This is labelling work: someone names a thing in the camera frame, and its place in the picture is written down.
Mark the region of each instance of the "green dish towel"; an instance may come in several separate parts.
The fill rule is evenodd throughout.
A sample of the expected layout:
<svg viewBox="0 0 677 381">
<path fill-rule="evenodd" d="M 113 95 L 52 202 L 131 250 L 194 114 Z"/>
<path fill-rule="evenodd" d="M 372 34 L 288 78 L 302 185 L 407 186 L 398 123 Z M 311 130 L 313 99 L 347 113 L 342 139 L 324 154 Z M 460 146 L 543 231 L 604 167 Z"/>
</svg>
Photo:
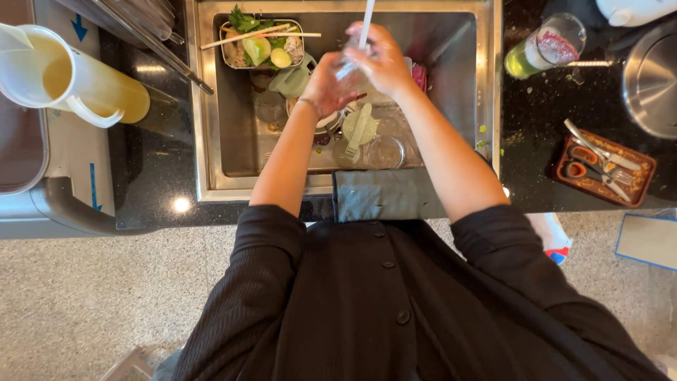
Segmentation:
<svg viewBox="0 0 677 381">
<path fill-rule="evenodd" d="M 423 167 L 335 171 L 332 179 L 335 222 L 447 216 Z"/>
</svg>

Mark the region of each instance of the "blue arrow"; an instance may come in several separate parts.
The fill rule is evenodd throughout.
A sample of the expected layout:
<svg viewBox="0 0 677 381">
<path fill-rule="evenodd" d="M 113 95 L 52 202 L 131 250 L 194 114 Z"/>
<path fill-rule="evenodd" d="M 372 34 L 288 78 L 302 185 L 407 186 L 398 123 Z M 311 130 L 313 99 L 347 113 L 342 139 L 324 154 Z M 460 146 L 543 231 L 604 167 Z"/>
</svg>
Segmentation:
<svg viewBox="0 0 677 381">
<path fill-rule="evenodd" d="M 78 35 L 80 42 L 82 42 L 85 38 L 85 35 L 87 34 L 87 28 L 83 26 L 83 18 L 80 16 L 80 14 L 75 14 L 75 20 L 76 21 L 71 20 L 70 23 L 73 24 L 75 34 Z"/>
<path fill-rule="evenodd" d="M 94 163 L 89 164 L 89 177 L 91 178 L 91 206 L 96 210 L 101 210 L 103 205 L 96 202 L 96 178 L 94 177 Z"/>
</svg>

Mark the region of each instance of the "speckled floor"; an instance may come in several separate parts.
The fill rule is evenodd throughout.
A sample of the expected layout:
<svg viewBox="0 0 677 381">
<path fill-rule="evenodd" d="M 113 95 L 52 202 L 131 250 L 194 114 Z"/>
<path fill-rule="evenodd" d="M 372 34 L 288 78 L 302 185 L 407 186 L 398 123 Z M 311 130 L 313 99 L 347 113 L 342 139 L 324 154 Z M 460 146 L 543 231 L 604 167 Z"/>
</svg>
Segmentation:
<svg viewBox="0 0 677 381">
<path fill-rule="evenodd" d="M 569 281 L 645 352 L 675 354 L 677 277 L 617 258 L 623 212 L 559 214 Z M 445 220 L 431 221 L 447 242 Z M 98 380 L 134 345 L 155 366 L 188 338 L 228 265 L 234 226 L 139 237 L 0 241 L 0 380 Z"/>
</svg>

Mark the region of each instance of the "hand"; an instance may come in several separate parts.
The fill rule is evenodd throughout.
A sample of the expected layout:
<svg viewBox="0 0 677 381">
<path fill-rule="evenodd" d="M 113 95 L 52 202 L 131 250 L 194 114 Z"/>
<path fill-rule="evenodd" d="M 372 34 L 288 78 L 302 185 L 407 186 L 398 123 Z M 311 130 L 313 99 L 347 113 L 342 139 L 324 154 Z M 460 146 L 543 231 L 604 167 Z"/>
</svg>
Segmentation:
<svg viewBox="0 0 677 381">
<path fill-rule="evenodd" d="M 345 32 L 359 36 L 362 21 L 354 22 Z M 367 57 L 363 51 L 355 48 L 346 49 L 345 55 L 364 71 L 372 85 L 396 101 L 398 97 L 417 88 L 402 52 L 386 28 L 371 24 L 367 37 L 372 42 L 376 59 Z"/>
<path fill-rule="evenodd" d="M 334 111 L 343 109 L 348 102 L 357 97 L 357 92 L 351 92 L 347 96 L 341 97 L 336 90 L 339 85 L 336 82 L 336 77 L 330 73 L 329 68 L 340 57 L 341 54 L 338 52 L 327 53 L 322 56 L 312 76 L 310 76 L 308 86 L 299 97 L 299 99 L 307 99 L 313 104 L 320 119 L 328 117 Z"/>
</svg>

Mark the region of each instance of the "black button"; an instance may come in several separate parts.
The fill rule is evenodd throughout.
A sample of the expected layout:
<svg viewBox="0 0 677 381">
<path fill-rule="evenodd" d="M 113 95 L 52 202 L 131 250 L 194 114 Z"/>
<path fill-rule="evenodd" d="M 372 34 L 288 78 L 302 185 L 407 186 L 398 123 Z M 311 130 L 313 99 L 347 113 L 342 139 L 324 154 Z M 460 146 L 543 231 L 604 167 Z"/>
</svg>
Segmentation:
<svg viewBox="0 0 677 381">
<path fill-rule="evenodd" d="M 397 313 L 397 324 L 405 325 L 410 318 L 409 310 L 402 310 Z"/>
</svg>

